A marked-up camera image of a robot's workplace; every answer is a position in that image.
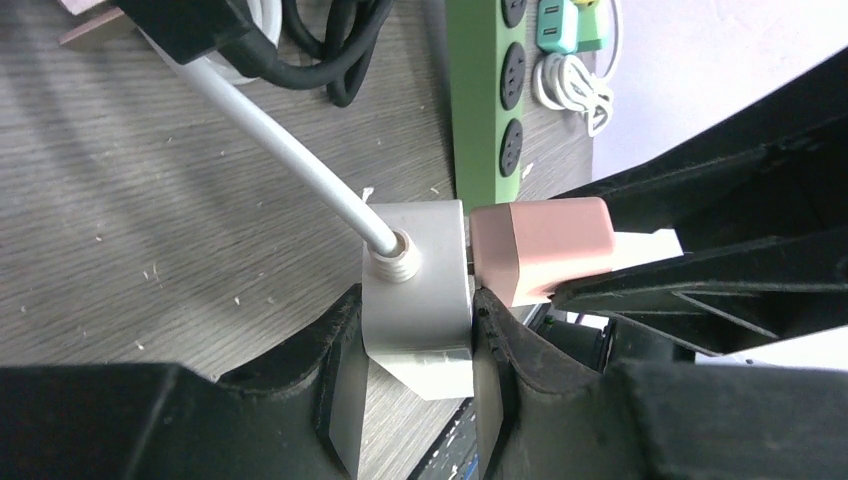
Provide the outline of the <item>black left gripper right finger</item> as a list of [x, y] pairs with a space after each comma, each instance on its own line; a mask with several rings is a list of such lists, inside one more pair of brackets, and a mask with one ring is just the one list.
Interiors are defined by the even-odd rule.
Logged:
[[843, 479], [847, 376], [624, 361], [595, 372], [473, 297], [484, 479]]

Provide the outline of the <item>teal plug adapter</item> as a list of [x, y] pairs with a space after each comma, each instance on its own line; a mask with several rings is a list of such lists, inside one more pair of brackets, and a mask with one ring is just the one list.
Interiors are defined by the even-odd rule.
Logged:
[[578, 7], [568, 0], [541, 0], [537, 9], [536, 44], [546, 53], [571, 54], [578, 44]]

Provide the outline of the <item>dark green power strip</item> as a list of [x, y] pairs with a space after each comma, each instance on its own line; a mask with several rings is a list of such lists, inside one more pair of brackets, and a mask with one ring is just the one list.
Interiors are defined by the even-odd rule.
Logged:
[[454, 179], [466, 212], [518, 196], [527, 5], [446, 3]]

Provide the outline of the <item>pink plug adapter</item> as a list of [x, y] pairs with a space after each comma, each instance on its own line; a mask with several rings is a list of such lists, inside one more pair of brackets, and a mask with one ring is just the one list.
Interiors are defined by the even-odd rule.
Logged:
[[58, 37], [58, 44], [73, 51], [90, 51], [136, 29], [134, 22], [109, 0], [58, 0], [80, 23]]
[[614, 265], [615, 232], [597, 197], [478, 207], [469, 221], [475, 283], [507, 307], [546, 303], [561, 283]]

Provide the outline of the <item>white power strip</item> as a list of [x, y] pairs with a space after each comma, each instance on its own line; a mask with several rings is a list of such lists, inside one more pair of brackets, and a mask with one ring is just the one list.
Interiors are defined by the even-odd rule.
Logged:
[[424, 400], [472, 396], [472, 295], [462, 202], [373, 208], [404, 249], [397, 257], [363, 249], [366, 353]]

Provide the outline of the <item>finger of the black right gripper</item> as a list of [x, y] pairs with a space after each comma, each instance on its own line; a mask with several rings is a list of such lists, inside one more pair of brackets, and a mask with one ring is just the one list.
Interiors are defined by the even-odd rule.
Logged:
[[847, 323], [847, 231], [684, 254], [560, 284], [560, 310], [640, 326], [719, 356]]
[[847, 52], [656, 158], [565, 192], [619, 231], [670, 228], [687, 252], [767, 237], [847, 243]]

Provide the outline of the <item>green plug adapter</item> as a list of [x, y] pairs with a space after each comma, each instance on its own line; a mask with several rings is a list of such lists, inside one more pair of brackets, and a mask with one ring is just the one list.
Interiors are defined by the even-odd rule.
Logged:
[[605, 0], [575, 1], [577, 6], [577, 53], [606, 47], [611, 30], [610, 2]]

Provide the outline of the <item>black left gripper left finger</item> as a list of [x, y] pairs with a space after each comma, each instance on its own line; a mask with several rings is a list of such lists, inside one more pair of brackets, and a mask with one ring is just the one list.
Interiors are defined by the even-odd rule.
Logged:
[[354, 479], [362, 289], [208, 380], [175, 363], [6, 367], [5, 479]]

